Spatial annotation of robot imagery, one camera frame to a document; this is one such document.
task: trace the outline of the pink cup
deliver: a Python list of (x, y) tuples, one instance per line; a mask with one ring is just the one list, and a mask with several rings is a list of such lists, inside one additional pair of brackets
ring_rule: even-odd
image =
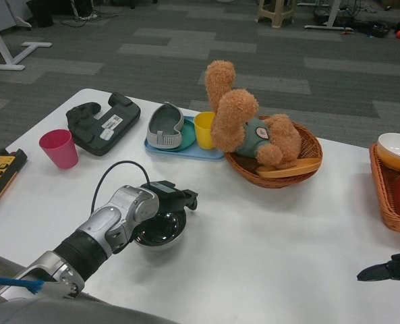
[(78, 162), (77, 150), (69, 130), (52, 130), (39, 140), (45, 154), (61, 169), (69, 169)]

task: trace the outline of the woven basket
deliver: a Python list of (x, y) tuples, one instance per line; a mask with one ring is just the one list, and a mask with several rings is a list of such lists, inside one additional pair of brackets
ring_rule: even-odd
[(380, 201), (382, 220), (386, 226), (400, 232), (400, 215), (396, 213), (392, 183), (400, 176), (400, 172), (386, 167), (376, 154), (376, 144), (370, 147), (370, 166), (376, 184), (376, 194)]
[[(260, 116), (260, 119), (266, 119), (268, 116)], [(319, 141), (313, 135), (313, 133), (309, 132), (305, 127), (300, 126), (296, 123), (293, 123), (295, 129), (300, 133), (302, 137), (302, 150), (300, 151), (299, 159), (306, 158), (318, 158), (322, 159), (322, 149)], [(267, 179), (261, 178), (256, 174), (255, 170), (257, 167), (260, 167), (260, 164), (255, 159), (251, 159), (249, 157), (241, 157), (235, 153), (225, 153), (225, 158), (229, 162), (229, 164), (240, 173), (247, 181), (256, 186), (260, 186), (263, 188), (283, 188), (286, 186), (290, 186), (292, 184), (298, 184), (310, 177), (312, 177), (316, 171), (310, 172), (302, 175), (295, 175), (293, 177), (286, 178), (276, 178), (276, 179)]]

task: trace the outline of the black game controller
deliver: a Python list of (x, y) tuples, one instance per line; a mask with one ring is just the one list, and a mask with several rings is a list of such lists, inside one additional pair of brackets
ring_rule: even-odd
[(67, 125), (74, 142), (93, 155), (106, 154), (140, 118), (140, 108), (129, 98), (114, 92), (108, 110), (100, 119), (98, 103), (84, 103), (66, 113)]

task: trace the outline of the black bowl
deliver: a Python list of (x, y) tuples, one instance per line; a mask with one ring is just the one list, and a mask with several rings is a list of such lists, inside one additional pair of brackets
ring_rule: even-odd
[(135, 242), (147, 250), (164, 250), (180, 241), (185, 226), (185, 211), (157, 214), (138, 226)]

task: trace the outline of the floor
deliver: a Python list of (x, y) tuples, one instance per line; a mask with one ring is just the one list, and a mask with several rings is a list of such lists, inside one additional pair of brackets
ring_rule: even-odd
[[(371, 8), (360, 15), (400, 20), (399, 10)], [(235, 64), (235, 86), (256, 96), (261, 113), (287, 113), (318, 137), (368, 147), (400, 132), (400, 39), (392, 33), (304, 30), (309, 7), (272, 29), (254, 21), (254, 0), (138, 0), (134, 10), (101, 10), (123, 16), (81, 28), (56, 17), (52, 27), (4, 36), (13, 53), (24, 41), (53, 47), (33, 52), (23, 72), (0, 71), (0, 148), (83, 88), (209, 110), (204, 70), (215, 59)]]

